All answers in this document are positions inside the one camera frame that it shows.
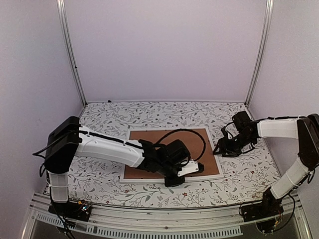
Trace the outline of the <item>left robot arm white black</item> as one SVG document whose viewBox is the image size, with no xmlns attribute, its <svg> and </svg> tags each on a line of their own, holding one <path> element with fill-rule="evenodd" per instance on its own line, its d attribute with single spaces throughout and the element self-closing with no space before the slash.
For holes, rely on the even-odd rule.
<svg viewBox="0 0 319 239">
<path fill-rule="evenodd" d="M 197 163 L 181 140 L 169 144 L 146 140 L 124 140 L 95 132 L 71 116 L 52 131 L 47 146 L 34 153 L 44 155 L 44 168 L 50 182 L 54 206 L 63 216 L 74 212 L 68 197 L 68 171 L 77 157 L 93 157 L 124 164 L 131 168 L 157 173 L 164 177 L 167 187 L 185 182 L 187 174 L 197 172 Z"/>
</svg>

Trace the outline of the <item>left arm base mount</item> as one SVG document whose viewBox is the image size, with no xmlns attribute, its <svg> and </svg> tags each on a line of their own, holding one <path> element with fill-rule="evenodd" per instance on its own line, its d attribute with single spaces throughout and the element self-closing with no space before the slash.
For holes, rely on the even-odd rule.
<svg viewBox="0 0 319 239">
<path fill-rule="evenodd" d="M 91 216 L 92 203 L 80 200 L 77 202 L 67 201 L 59 203 L 50 198 L 50 206 L 48 211 L 61 218 L 75 219 L 78 221 L 88 222 Z"/>
</svg>

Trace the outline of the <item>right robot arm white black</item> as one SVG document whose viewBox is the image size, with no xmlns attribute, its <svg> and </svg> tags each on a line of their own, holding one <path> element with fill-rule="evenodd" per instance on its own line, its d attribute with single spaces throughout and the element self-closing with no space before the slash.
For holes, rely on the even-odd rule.
<svg viewBox="0 0 319 239">
<path fill-rule="evenodd" d="M 258 205 L 260 216 L 268 217 L 287 194 L 305 180 L 312 181 L 319 165 L 319 116 L 311 114 L 306 117 L 252 120 L 245 111 L 241 111 L 232 117 L 231 123 L 235 125 L 238 134 L 229 137 L 226 127 L 223 127 L 223 137 L 218 140 L 213 151 L 215 155 L 240 156 L 245 146 L 254 146 L 259 138 L 292 138 L 298 141 L 299 151 L 295 162 L 263 193 L 262 202 Z"/>
</svg>

